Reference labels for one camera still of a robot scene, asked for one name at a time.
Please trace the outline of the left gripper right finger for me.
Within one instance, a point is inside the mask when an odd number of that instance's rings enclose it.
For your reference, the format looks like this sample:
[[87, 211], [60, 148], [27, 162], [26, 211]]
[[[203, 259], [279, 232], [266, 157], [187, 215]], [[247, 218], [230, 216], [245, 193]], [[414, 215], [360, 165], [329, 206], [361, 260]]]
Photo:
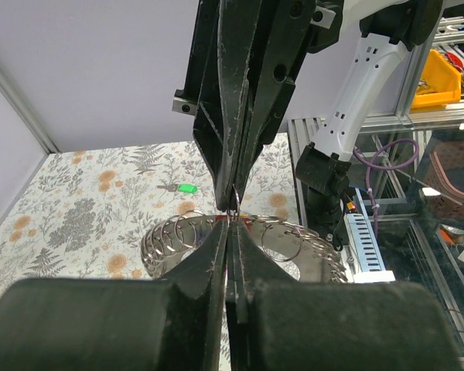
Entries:
[[234, 370], [457, 370], [437, 300], [412, 282], [257, 281], [227, 301]]

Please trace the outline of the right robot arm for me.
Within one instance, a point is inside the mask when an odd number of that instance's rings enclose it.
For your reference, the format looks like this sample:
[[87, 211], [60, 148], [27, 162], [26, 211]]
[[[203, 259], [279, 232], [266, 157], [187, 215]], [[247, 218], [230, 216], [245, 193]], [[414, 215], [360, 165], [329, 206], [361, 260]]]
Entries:
[[193, 117], [216, 206], [238, 210], [272, 143], [308, 54], [358, 22], [360, 38], [333, 107], [295, 167], [310, 228], [336, 233], [360, 129], [388, 77], [435, 30], [440, 1], [201, 1], [184, 87], [172, 109]]

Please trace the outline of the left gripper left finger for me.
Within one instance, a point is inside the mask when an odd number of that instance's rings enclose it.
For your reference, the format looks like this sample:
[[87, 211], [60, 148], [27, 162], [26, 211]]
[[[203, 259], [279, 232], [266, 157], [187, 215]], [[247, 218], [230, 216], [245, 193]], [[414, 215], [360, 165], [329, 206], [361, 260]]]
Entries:
[[0, 298], [0, 370], [216, 370], [227, 224], [157, 280], [30, 278]]

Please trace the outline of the metal ring disc with keyrings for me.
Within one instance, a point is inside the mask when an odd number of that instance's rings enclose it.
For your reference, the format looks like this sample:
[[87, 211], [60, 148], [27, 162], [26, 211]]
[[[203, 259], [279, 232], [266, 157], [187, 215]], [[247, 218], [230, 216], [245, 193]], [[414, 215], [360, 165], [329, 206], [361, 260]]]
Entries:
[[276, 216], [191, 209], [155, 224], [141, 240], [151, 291], [196, 298], [257, 281], [346, 284], [341, 257], [327, 237]]

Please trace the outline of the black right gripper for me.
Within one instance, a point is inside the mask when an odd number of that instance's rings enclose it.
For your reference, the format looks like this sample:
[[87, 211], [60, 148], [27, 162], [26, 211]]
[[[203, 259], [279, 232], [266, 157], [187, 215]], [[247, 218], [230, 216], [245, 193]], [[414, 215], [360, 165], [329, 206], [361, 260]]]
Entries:
[[173, 108], [194, 118], [193, 138], [219, 210], [235, 209], [242, 200], [251, 167], [278, 132], [305, 57], [334, 44], [339, 29], [338, 1], [199, 3], [186, 80]]

